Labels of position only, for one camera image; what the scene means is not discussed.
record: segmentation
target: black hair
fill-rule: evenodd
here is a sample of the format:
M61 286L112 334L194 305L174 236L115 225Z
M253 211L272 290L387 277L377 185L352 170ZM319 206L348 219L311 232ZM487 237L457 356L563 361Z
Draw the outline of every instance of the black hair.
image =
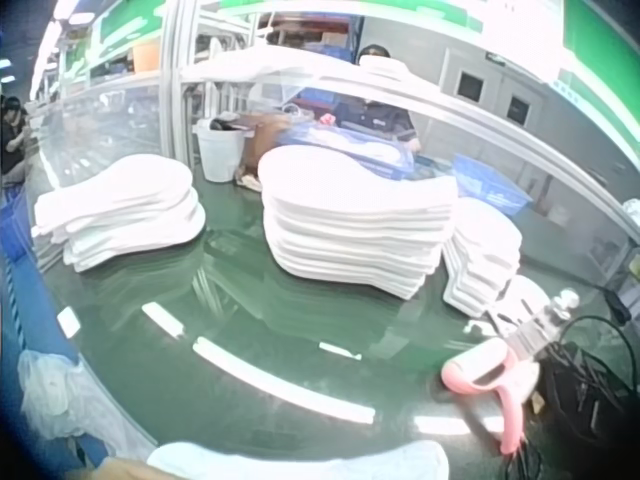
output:
M391 58L391 54L389 53L389 50L375 43L372 43L371 45L367 45L362 50L360 50L360 53L358 54L358 63L360 63L360 59L364 55L378 55L379 57Z
M9 97L2 104L2 116L4 117L7 112L19 112L21 108L22 105L17 97Z

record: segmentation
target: white insole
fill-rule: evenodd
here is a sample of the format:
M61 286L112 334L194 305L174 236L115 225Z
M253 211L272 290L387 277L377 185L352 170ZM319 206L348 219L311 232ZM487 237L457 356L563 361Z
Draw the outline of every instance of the white insole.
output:
M89 180L41 195L32 234L46 235L77 219L179 196L192 180L189 168L176 160L151 154L124 157Z
M267 152L258 167L263 192L292 205L338 214L425 211L453 205L455 178L397 182L377 176L347 155L289 145Z

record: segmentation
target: blue plastic crate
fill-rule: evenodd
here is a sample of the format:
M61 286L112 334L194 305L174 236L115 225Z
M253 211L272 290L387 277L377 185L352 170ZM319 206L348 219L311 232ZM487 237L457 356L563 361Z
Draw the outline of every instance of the blue plastic crate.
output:
M322 104L322 106L332 109L338 103L338 95L326 90L319 90L317 88L305 88L300 92L298 98L308 100L310 102Z
M0 209L0 246L7 258L15 262L31 248L31 225L24 190L10 198Z
M318 143L315 138L309 135L309 131L311 129L334 132L336 134L339 134L342 138L352 144L377 142L385 145L390 145L400 152L400 157L397 161L389 163L375 158L354 154L350 151L342 150L340 147L336 147L335 145ZM331 150L349 155L367 170L370 170L376 175L384 178L389 178L391 180L402 180L411 172L413 172L413 154L404 145L401 145L398 142L383 140L381 138L373 137L364 133L346 130L344 128L318 125L315 122L300 123L292 126L288 130L280 134L277 143L279 145L313 145L316 147L329 148Z
M520 187L489 165L456 155L453 173L461 197L473 197L513 216L532 201Z

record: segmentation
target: blue tray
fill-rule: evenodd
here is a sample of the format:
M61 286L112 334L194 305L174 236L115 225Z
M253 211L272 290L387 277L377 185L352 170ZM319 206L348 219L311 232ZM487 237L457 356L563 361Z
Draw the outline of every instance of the blue tray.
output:
M377 142L383 145L390 145L400 152L400 158L395 162L384 162L382 160L342 150L340 147L336 147L334 145L319 143L315 138L311 138L309 136L309 131L311 129L326 130L337 133L352 144ZM300 123L292 126L290 129L280 134L277 143L279 145L313 145L316 147L329 148L331 150L349 155L363 167L372 171L376 175L384 178L389 178L391 180L402 180L411 172L413 172L413 155L404 145L398 142L383 140L364 133L346 130L344 128L319 125L315 122Z
M453 160L461 197L474 197L513 216L532 201L520 187L489 165L464 155Z

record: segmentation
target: plastic bag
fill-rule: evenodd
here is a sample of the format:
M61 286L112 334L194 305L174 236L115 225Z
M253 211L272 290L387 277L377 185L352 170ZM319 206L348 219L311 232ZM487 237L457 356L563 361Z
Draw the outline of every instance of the plastic bag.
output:
M88 433L105 443L109 455L146 460L153 444L107 397L84 364L25 350L18 360L24 392L22 412L46 440Z

